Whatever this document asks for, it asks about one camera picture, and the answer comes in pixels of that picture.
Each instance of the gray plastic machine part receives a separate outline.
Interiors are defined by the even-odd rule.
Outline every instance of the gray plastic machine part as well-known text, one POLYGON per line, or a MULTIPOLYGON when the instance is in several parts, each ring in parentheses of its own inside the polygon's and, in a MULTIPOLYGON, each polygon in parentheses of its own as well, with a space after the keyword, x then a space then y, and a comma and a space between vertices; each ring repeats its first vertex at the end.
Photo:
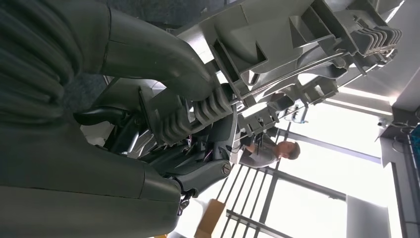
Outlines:
POLYGON ((90 73, 162 82, 190 100, 203 100, 215 79, 179 38, 94 1, 48 0, 71 24, 90 73))
MULTIPOLYGON (((106 6, 90 1, 14 0, 0 6, 2 237, 151 237, 176 226, 181 196, 176 181, 162 178, 144 162, 89 145, 77 125, 63 120, 63 84, 81 71, 101 70, 109 14, 106 6)), ((123 15, 116 18, 143 24, 135 34, 125 32, 126 42, 138 40, 144 31, 163 38, 150 48, 176 46, 157 58, 161 71, 171 63, 168 55, 192 54, 180 40, 152 26, 128 16, 127 21, 123 15)), ((196 80, 208 85, 192 55, 185 65, 177 64, 177 75, 201 75, 196 80)), ((120 61, 125 57, 133 59, 120 55, 120 61)), ((188 77, 176 80, 181 88, 168 86, 191 87, 183 84, 188 77)), ((211 89, 201 88, 186 90, 185 97, 210 94, 211 89)))

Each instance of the gray t-shirt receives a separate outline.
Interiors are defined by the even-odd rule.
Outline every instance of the gray t-shirt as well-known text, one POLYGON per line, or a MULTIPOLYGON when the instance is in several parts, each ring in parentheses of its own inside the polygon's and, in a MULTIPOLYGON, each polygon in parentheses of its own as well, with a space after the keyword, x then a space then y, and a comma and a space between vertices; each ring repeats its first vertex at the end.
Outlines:
POLYGON ((262 168, 276 162, 278 159, 272 150, 276 144, 266 134, 262 136, 262 143, 262 146, 258 149, 256 148, 254 153, 244 149, 244 153, 242 154, 239 163, 252 168, 262 168))

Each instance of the cardboard box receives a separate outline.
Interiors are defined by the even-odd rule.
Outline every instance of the cardboard box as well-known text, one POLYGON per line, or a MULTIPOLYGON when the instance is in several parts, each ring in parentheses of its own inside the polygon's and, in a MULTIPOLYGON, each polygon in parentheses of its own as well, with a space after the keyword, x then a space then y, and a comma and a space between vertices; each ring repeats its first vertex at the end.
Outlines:
POLYGON ((225 204, 215 199, 210 200, 206 212, 198 225, 195 238, 214 238, 214 228, 221 216, 226 216, 225 204))

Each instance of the metal rod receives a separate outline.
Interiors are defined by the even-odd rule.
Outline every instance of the metal rod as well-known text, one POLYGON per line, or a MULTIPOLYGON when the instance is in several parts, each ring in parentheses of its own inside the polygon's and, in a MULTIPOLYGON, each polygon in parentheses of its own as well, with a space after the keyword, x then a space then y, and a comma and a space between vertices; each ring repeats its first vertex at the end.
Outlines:
POLYGON ((293 183, 295 185, 310 189, 312 191, 325 194, 328 197, 331 197, 333 199, 346 201, 346 194, 345 193, 336 191, 336 190, 328 188, 328 187, 321 186, 321 185, 316 184, 314 182, 310 182, 310 181, 295 177, 293 175, 287 174, 287 173, 279 171, 279 170, 275 170, 273 168, 268 168, 268 174, 272 175, 273 177, 276 177, 277 179, 282 179, 284 181, 287 181, 287 182, 293 183))
MULTIPOLYGON (((377 66, 377 64, 375 64, 374 66, 372 66, 372 67, 368 68, 368 69, 366 70, 366 72, 371 71, 371 70, 372 70, 372 69, 374 69, 376 66, 377 66)), ((362 74, 362 73, 360 73, 360 74, 359 74, 359 75, 357 75, 356 77, 354 77, 354 78, 350 79, 349 81, 347 81, 346 83, 344 83, 344 84, 342 84, 342 85, 338 86, 337 88, 344 87, 344 86, 348 85, 349 83, 353 82, 354 80, 356 80, 356 79, 358 79, 358 78, 360 78, 360 77, 362 77, 362 76, 363 76, 363 74, 362 74)), ((324 95, 324 98, 328 98, 328 96, 329 96, 330 94, 332 94, 332 93, 334 93, 334 92, 329 92, 329 93, 327 93, 326 95, 324 95)), ((305 107, 305 106, 301 106, 301 107, 299 107, 299 108, 297 108, 297 109, 295 109, 295 110, 293 110, 293 111, 291 111, 291 112, 288 112, 287 114, 282 115, 282 116, 281 116, 281 117, 279 117, 278 119, 283 119, 284 117, 286 117, 286 116, 288 116, 288 115, 290 115, 290 114, 293 114, 293 113, 295 113, 295 112, 299 111, 300 109, 302 109, 302 108, 304 108, 304 107, 305 107)), ((238 140, 240 140, 240 139, 242 139, 242 138, 245 138, 245 137, 247 137, 247 136, 248 136, 248 135, 241 136, 241 137, 239 137, 238 139, 236 139, 235 141, 238 141, 238 140)))
MULTIPOLYGON (((255 171, 254 179, 252 180, 250 190, 248 191, 247 198, 245 198, 244 206, 242 207, 242 210, 241 210, 241 215, 244 214, 244 210, 245 210, 245 207, 247 206, 248 198, 251 194, 252 188, 254 187, 255 179, 257 178, 257 175, 258 175, 259 171, 260 171, 259 168, 255 171)), ((238 229, 238 226, 239 226, 239 221, 236 223, 235 229, 238 229)), ((247 232, 248 232, 248 227, 249 226, 246 226, 246 228, 244 230, 244 235, 242 236, 242 238, 246 237, 247 232)))
MULTIPOLYGON (((233 187, 234 187, 234 186, 235 186, 235 184, 236 184, 236 180, 238 179, 239 174, 241 173, 242 167, 243 167, 243 165, 241 165, 241 167, 239 167, 239 171, 238 171, 238 173, 236 174, 235 180, 233 181, 233 184, 232 184, 232 186, 230 187, 230 190, 229 190, 229 192, 228 192, 228 194, 227 194, 226 200, 225 200, 225 202, 224 202, 225 204, 227 203, 227 200, 228 200, 228 199, 229 199, 229 197, 230 197, 230 193, 232 192, 233 187)), ((224 235, 224 233, 225 233, 225 231, 226 231, 227 224, 229 223, 229 220, 230 220, 230 217, 228 217, 228 218, 227 218, 227 221, 226 221, 226 223, 224 224, 224 228, 223 228, 222 234, 220 235, 220 238, 223 238, 223 235, 224 235)))
MULTIPOLYGON (((378 65, 377 65, 377 64, 375 64, 374 66, 372 66, 372 67, 370 67, 370 68, 366 69, 365 74, 366 74, 367 72, 371 71, 372 69, 374 69, 376 66, 378 66, 378 65)), ((344 87, 344 86, 348 85, 349 83, 353 82, 354 80, 356 80, 356 79, 358 79, 358 78, 360 78, 360 77, 362 77, 362 76, 364 76, 364 74, 363 74, 363 73, 360 73, 359 75, 357 75, 356 77, 354 77, 354 78, 350 79, 350 80, 349 80, 349 81, 347 81, 346 83, 344 83, 344 84, 342 84, 342 85, 338 86, 338 88, 340 88, 340 87, 344 87)))
MULTIPOLYGON (((289 137, 289 131, 290 131, 290 127, 291 126, 292 126, 292 123, 289 122, 289 124, 287 125, 286 133, 284 134, 284 140, 283 141, 286 141, 287 138, 289 137)), ((281 162, 281 159, 276 164, 276 167, 275 167, 275 170, 276 171, 278 170, 278 167, 280 165, 280 162, 281 162)), ((266 168, 266 172, 268 172, 270 169, 272 169, 272 168, 267 167, 266 168)), ((263 224, 267 220, 268 211, 270 209, 271 201, 273 200, 274 190, 275 190, 275 187, 277 185, 278 177, 276 175, 277 174, 272 174, 271 175, 272 176, 272 179, 271 179, 271 182, 270 182, 270 187, 268 187, 267 196, 265 197, 264 205, 262 207, 261 216, 260 216, 260 222, 263 223, 263 224)), ((259 228, 257 230, 255 230, 254 238, 257 238, 258 237, 258 233, 260 231, 261 230, 259 228)))
POLYGON ((282 232, 276 231, 275 229, 266 226, 265 224, 261 222, 256 222, 248 217, 245 217, 243 215, 237 214, 231 210, 226 210, 226 215, 230 217, 232 220, 238 221, 244 225, 247 225, 253 229, 257 229, 261 231, 262 233, 265 233, 271 237, 274 238, 292 238, 291 236, 288 236, 282 232))
MULTIPOLYGON (((241 195, 242 189, 244 188, 245 181, 246 181, 246 180, 247 180, 247 178, 248 178, 248 174, 249 174, 249 171, 250 171, 250 170, 251 170, 251 168, 250 168, 250 167, 248 167, 247 174, 245 175, 245 178, 244 178, 244 180, 242 181, 242 185, 241 185, 241 188, 239 189, 238 196, 236 196, 235 202, 233 203, 233 206, 232 206, 232 211, 234 211, 234 210, 235 210, 236 203, 238 202, 239 196, 241 195)), ((233 230, 232 238, 234 238, 234 237, 235 237, 236 230, 238 229, 238 225, 239 225, 239 224, 238 224, 238 223, 236 223, 235 229, 233 230)))
POLYGON ((238 180, 238 177, 239 177, 239 174, 241 173, 242 167, 243 167, 243 165, 241 165, 241 167, 239 167, 238 174, 236 175, 235 180, 233 181, 233 184, 230 187, 230 190, 229 190, 229 192, 227 194, 226 201, 224 202, 225 204, 227 203, 227 200, 229 199, 230 194, 232 193, 232 190, 233 190, 233 187, 235 186, 236 180, 238 180))
POLYGON ((312 62, 312 63, 310 63, 308 65, 305 65, 305 66, 303 66, 301 68, 298 68, 298 69, 296 69, 296 70, 294 70, 294 71, 292 71, 292 72, 290 72, 288 74, 285 74, 285 75, 283 75, 283 76, 281 76, 281 77, 279 77, 279 78, 277 78, 277 79, 275 79, 273 81, 270 81, 270 82, 268 82, 268 83, 266 83, 264 85, 261 85, 260 87, 258 87, 256 89, 251 90, 249 93, 246 93, 245 95, 241 96, 241 98, 237 98, 237 99, 233 100, 230 103, 230 105, 235 105, 235 104, 241 102, 241 100, 243 100, 245 98, 248 98, 248 97, 250 97, 250 96, 252 96, 252 95, 254 95, 256 93, 259 93, 259 92, 265 90, 266 88, 271 87, 272 85, 274 85, 274 84, 276 84, 276 83, 278 83, 280 81, 286 80, 286 79, 291 78, 293 76, 296 76, 296 75, 298 75, 300 73, 303 73, 306 70, 312 69, 312 68, 314 68, 314 67, 316 67, 316 66, 318 66, 320 64, 326 63, 328 61, 334 60, 336 58, 339 58, 339 57, 342 57, 342 56, 345 56, 345 55, 348 55, 348 54, 349 54, 348 52, 339 52, 339 53, 336 53, 334 55, 328 56, 326 58, 320 59, 318 61, 312 62))
POLYGON ((265 168, 264 176, 262 178, 260 189, 258 190, 258 193, 257 193, 257 197, 255 198, 255 203, 254 203, 254 206, 252 207, 250 218, 252 218, 252 216, 254 214, 254 211, 255 211, 255 207, 257 206, 258 198, 260 197, 261 189, 263 188, 263 184, 264 184, 264 180, 265 180, 266 175, 267 175, 267 168, 265 168))

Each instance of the wall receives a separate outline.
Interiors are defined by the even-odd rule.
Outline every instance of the wall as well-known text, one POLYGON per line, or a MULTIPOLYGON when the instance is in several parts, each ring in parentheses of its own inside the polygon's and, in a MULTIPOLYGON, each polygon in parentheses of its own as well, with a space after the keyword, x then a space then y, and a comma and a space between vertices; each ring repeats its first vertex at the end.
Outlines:
POLYGON ((347 238, 388 238, 388 210, 347 196, 347 238))
POLYGON ((394 143, 394 140, 381 138, 382 147, 382 165, 385 167, 389 162, 394 162, 397 167, 397 176, 400 186, 404 220, 406 223, 406 229, 408 238, 420 238, 420 223, 419 215, 419 198, 415 190, 410 186, 409 174, 407 170, 407 164, 409 164, 409 156, 405 156, 404 153, 394 151, 396 148, 399 151, 403 150, 403 145, 400 143, 394 143))

